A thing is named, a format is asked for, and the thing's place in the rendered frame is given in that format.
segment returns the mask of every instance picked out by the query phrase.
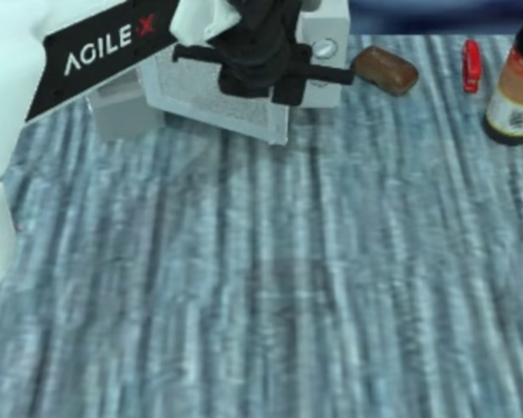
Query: bottle label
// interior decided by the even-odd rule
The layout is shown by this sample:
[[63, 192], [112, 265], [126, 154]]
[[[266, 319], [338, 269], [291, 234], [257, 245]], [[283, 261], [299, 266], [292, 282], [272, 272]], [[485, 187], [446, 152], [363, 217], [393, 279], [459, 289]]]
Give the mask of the bottle label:
[[523, 137], [523, 57], [512, 49], [486, 111], [490, 125], [512, 137]]

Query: red marker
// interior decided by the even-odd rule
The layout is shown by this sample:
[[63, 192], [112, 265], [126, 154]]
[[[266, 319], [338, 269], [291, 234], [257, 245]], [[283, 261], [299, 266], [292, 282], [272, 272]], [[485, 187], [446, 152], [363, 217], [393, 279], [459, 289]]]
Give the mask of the red marker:
[[481, 75], [479, 44], [467, 39], [463, 47], [463, 90], [467, 93], [476, 93], [479, 90]]

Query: robotic arm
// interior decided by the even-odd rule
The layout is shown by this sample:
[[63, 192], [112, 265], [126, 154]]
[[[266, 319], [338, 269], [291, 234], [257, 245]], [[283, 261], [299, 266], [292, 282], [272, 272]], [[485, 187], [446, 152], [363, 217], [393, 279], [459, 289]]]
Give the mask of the robotic arm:
[[[296, 106], [308, 79], [351, 84], [351, 71], [311, 64], [311, 47], [296, 42], [301, 7], [302, 0], [0, 0], [0, 177], [27, 124], [173, 44], [174, 62], [220, 64], [219, 88], [231, 96]], [[14, 243], [0, 183], [0, 280]]]

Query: gray wood grain surface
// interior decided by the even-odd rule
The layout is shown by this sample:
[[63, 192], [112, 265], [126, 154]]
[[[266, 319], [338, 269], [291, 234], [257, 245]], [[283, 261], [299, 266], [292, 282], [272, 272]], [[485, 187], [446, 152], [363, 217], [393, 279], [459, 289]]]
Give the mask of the gray wood grain surface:
[[523, 147], [480, 118], [509, 37], [357, 37], [414, 62], [270, 147], [180, 118], [21, 137], [0, 417], [523, 417]]

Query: red x letter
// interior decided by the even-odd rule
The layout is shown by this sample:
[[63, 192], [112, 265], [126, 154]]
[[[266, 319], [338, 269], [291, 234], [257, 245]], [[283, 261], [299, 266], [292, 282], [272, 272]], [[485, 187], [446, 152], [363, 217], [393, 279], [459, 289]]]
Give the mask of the red x letter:
[[140, 17], [139, 18], [139, 28], [136, 28], [136, 32], [138, 32], [139, 37], [144, 37], [148, 33], [153, 33], [153, 18], [155, 17], [155, 14], [152, 13], [148, 17]]

